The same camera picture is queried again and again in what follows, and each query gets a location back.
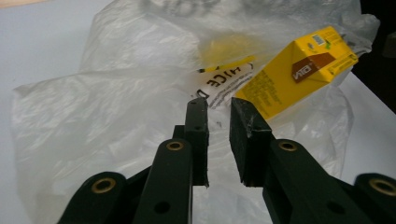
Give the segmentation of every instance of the yellow package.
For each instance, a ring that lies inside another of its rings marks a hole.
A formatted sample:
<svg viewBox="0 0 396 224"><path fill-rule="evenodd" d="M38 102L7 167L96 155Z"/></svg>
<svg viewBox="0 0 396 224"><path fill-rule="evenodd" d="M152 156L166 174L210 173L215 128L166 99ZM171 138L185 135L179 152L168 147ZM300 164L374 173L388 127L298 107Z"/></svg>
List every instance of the yellow package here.
<svg viewBox="0 0 396 224"><path fill-rule="evenodd" d="M358 57L331 26L288 44L235 96L269 119L332 82Z"/></svg>

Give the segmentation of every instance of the white surface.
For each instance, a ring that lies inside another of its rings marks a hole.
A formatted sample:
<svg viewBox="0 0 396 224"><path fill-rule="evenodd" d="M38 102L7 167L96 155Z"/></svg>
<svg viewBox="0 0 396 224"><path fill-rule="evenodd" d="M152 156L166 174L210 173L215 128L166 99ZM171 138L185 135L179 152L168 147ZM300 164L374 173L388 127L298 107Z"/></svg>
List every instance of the white surface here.
<svg viewBox="0 0 396 224"><path fill-rule="evenodd" d="M110 0L54 0L0 9L0 223L30 223L17 195L9 129L12 89L74 74L96 12ZM396 178L396 116L356 77L341 86L355 121L342 179L361 173Z"/></svg>

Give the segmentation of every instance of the screw hole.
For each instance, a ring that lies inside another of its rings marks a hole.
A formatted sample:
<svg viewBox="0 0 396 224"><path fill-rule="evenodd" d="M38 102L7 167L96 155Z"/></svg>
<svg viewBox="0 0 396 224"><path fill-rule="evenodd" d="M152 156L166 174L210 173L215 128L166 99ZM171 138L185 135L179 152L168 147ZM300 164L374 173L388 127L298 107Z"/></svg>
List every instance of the screw hole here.
<svg viewBox="0 0 396 224"><path fill-rule="evenodd" d="M279 147L286 151L295 151L297 150L297 146L292 142L280 142Z"/></svg>
<svg viewBox="0 0 396 224"><path fill-rule="evenodd" d="M93 193L101 194L111 191L116 186L116 181L113 178L102 178L93 183L91 190Z"/></svg>
<svg viewBox="0 0 396 224"><path fill-rule="evenodd" d="M170 209L171 209L171 205L167 202L160 202L160 203L155 204L155 206L154 206L154 211L157 214L167 213L167 212L169 212Z"/></svg>
<svg viewBox="0 0 396 224"><path fill-rule="evenodd" d="M336 214L340 214L343 215L346 210L344 209L343 206L341 206L339 203L335 203L335 202L327 202L327 208L330 209L330 211L336 213Z"/></svg>
<svg viewBox="0 0 396 224"><path fill-rule="evenodd" d="M170 142L166 145L169 150L177 151L181 150L184 146L181 142Z"/></svg>
<svg viewBox="0 0 396 224"><path fill-rule="evenodd" d="M388 196L396 196L396 186L383 179L371 179L370 186L376 191Z"/></svg>

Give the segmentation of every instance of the plastic bag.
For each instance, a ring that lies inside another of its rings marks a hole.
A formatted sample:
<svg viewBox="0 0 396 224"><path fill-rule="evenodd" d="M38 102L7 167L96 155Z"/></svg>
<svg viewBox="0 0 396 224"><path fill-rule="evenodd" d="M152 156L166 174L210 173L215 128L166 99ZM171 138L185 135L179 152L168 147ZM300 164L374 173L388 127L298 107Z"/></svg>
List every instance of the plastic bag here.
<svg viewBox="0 0 396 224"><path fill-rule="evenodd" d="M158 145L184 123L195 70L251 55L260 69L293 38L328 24L359 53L370 49L377 21L352 0L113 2L95 17L85 72L15 90L19 192L30 217L55 223L91 175L129 177L151 165ZM271 223L262 189L240 184L229 110L208 111L210 188L194 188L193 223ZM269 123L276 137L301 141L339 175L352 118L329 86Z"/></svg>

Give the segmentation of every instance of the crumpled plastic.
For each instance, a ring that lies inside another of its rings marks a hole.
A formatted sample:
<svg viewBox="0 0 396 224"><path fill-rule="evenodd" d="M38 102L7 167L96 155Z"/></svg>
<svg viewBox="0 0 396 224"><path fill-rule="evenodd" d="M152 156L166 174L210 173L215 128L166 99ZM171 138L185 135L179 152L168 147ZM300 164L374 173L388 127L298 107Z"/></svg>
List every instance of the crumpled plastic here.
<svg viewBox="0 0 396 224"><path fill-rule="evenodd" d="M181 86L197 69L249 55L263 66L295 37L329 24L356 53L369 51L378 21L359 9L357 0L114 1L94 19L81 73L15 90L19 193L29 216L55 223L88 177L129 177L151 165L184 123L191 95ZM337 83L268 120L276 137L301 142L334 176L353 120ZM230 108L208 117L210 187L194 188L193 223L272 223L262 189L240 184Z"/></svg>

